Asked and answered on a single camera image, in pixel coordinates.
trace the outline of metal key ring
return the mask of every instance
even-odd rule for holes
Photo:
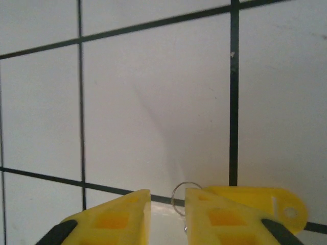
[[[182,213],[180,211],[177,210],[176,206],[175,206],[175,201],[174,201],[174,195],[175,195],[175,192],[177,191],[177,189],[181,186],[181,185],[184,185],[184,184],[193,184],[193,185],[196,185],[197,187],[199,187],[200,189],[202,189],[201,185],[197,184],[197,183],[194,183],[194,182],[190,182],[190,181],[185,181],[185,182],[182,182],[180,184],[178,184],[175,189],[173,190],[173,193],[172,193],[172,197],[171,197],[171,204],[174,208],[174,210],[176,211],[176,213],[178,213],[180,216],[184,217],[185,216],[185,213]]]

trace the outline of yellow plastic part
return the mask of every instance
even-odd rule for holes
[[[147,245],[149,190],[139,190],[66,218],[78,224],[62,245]]]
[[[201,189],[186,189],[185,216],[189,245],[279,245],[261,222],[272,215]]]
[[[300,198],[282,188],[209,186],[203,190],[273,215],[293,234],[303,230],[308,211]]]

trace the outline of black grout line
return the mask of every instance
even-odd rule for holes
[[[85,190],[85,137],[84,137],[84,86],[83,86],[83,44],[82,37],[82,0],[77,0],[78,9],[78,74],[80,92],[80,141],[81,141],[81,177],[82,177],[82,206],[86,209],[86,190]]]
[[[238,181],[239,134],[239,34],[240,2],[231,0],[230,12],[230,118],[229,118],[229,185]]]
[[[291,1],[291,0],[251,0],[251,1],[240,3],[240,9],[241,10],[251,9],[251,8],[255,8],[255,7],[259,7],[259,6],[265,6],[265,5],[269,5],[269,4],[287,2],[287,1]],[[204,17],[215,16],[215,15],[219,15],[219,14],[225,14],[230,11],[231,11],[231,5],[221,6],[221,7],[212,8],[212,9],[206,9],[206,10],[197,11],[194,13],[178,15],[178,16],[169,17],[169,18],[165,18],[165,19],[150,21],[147,23],[136,24],[134,26],[116,29],[116,30],[112,30],[112,31],[107,31],[107,32],[103,32],[103,33],[92,34],[92,35],[85,36],[85,37],[82,36],[81,38],[74,38],[74,39],[70,39],[67,41],[47,44],[47,45],[43,45],[43,46],[39,46],[39,47],[29,48],[29,49],[22,50],[22,51],[16,51],[16,52],[0,55],[0,60],[9,59],[9,58],[17,57],[17,56],[22,56],[22,55],[28,55],[28,54],[32,54],[32,53],[41,52],[41,51],[52,50],[52,49],[59,48],[59,47],[65,47],[65,46],[69,46],[69,45],[79,44],[80,42],[94,41],[94,40],[98,40],[101,38],[137,32],[137,31],[146,30],[146,29],[155,28],[155,27],[167,26],[167,25],[171,25],[171,24],[175,24],[175,23],[185,22],[185,21],[194,20],[194,19],[200,19],[200,18],[204,18]]]
[[[0,167],[0,171],[2,171],[2,174],[4,172],[7,172],[7,173],[17,174],[17,175],[22,175],[22,176],[28,176],[28,177],[32,177],[32,178],[36,178],[36,179],[49,180],[49,181],[58,182],[58,183],[62,183],[62,184],[74,185],[74,186],[79,186],[79,187],[82,186],[81,181],[64,179],[64,178],[54,177],[54,176],[49,176],[49,175],[36,174],[36,173],[27,172],[27,171],[2,167],[2,166]],[[87,183],[87,182],[85,183],[85,187],[88,189],[100,190],[100,191],[119,194],[119,195],[126,195],[126,194],[133,192],[132,190],[119,189],[119,188],[115,188],[115,187],[92,184],[92,183]],[[169,197],[163,197],[160,195],[151,195],[151,200],[154,202],[170,204]],[[183,207],[184,200],[175,199],[175,205]],[[308,222],[307,226],[305,227],[305,230],[327,234],[327,225]]]
[[[312,231],[322,234],[327,234],[327,225],[307,222],[306,227],[304,228],[306,231]]]
[[[2,91],[1,91],[1,71],[0,71],[0,152],[1,152],[1,167],[4,166],[4,142],[3,142],[3,131],[2,131]],[[5,194],[5,173],[1,173],[2,177],[2,212],[3,212],[3,223],[4,223],[4,245],[7,245],[7,222],[6,222],[6,194]]]

